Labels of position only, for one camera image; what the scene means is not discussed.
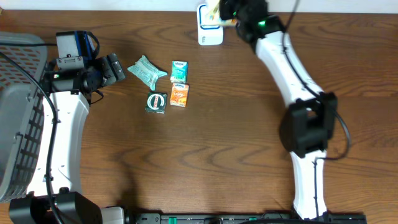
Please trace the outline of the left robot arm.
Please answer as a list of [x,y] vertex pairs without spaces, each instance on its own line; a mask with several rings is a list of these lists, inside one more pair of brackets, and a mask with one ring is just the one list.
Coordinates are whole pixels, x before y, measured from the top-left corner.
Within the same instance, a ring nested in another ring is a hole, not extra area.
[[56,34],[58,58],[30,34],[1,34],[1,202],[13,223],[128,223],[81,190],[81,140],[91,96],[124,79],[89,31]]

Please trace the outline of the teal tissue pack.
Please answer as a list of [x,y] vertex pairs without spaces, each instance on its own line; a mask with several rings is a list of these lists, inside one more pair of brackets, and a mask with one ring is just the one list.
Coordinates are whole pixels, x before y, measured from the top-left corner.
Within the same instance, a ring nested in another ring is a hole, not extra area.
[[173,61],[172,62],[172,73],[170,75],[170,81],[172,83],[186,83],[187,70],[188,70],[188,62]]

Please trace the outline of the orange white tissue pack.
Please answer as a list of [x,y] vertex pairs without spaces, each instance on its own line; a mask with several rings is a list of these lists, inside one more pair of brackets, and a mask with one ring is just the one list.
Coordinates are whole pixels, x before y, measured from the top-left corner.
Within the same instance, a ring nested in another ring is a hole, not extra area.
[[186,107],[189,88],[189,84],[174,83],[170,94],[170,104],[173,106]]

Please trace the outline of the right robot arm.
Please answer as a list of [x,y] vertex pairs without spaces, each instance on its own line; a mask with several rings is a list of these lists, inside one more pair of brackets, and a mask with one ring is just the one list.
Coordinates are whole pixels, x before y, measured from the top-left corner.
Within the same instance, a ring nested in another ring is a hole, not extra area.
[[222,0],[219,12],[222,20],[236,20],[239,37],[265,64],[282,95],[287,109],[279,137],[293,162],[293,208],[302,220],[320,219],[327,211],[323,160],[334,132],[336,96],[312,80],[292,46],[289,24],[268,11],[267,1]]

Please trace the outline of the light teal crinkled packet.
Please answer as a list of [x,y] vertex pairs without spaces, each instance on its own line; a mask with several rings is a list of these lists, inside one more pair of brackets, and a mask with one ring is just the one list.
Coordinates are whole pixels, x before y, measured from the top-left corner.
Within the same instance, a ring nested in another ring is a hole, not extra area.
[[159,78],[167,76],[167,72],[159,70],[148,58],[143,55],[134,65],[127,68],[152,91],[155,91],[156,83]]

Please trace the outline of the cream snack bag blue trim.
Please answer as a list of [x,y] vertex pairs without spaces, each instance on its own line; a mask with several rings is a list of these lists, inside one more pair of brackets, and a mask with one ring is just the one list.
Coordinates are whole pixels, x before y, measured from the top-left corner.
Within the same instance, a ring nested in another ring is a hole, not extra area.
[[221,0],[206,0],[199,12],[200,25],[204,28],[233,27],[238,23],[236,19],[221,18]]

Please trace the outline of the dark green square packet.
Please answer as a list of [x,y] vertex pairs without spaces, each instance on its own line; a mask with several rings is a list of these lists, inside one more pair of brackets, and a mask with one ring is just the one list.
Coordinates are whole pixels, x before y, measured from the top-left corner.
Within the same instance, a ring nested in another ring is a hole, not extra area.
[[147,96],[145,110],[148,113],[164,114],[167,105],[167,94],[150,91]]

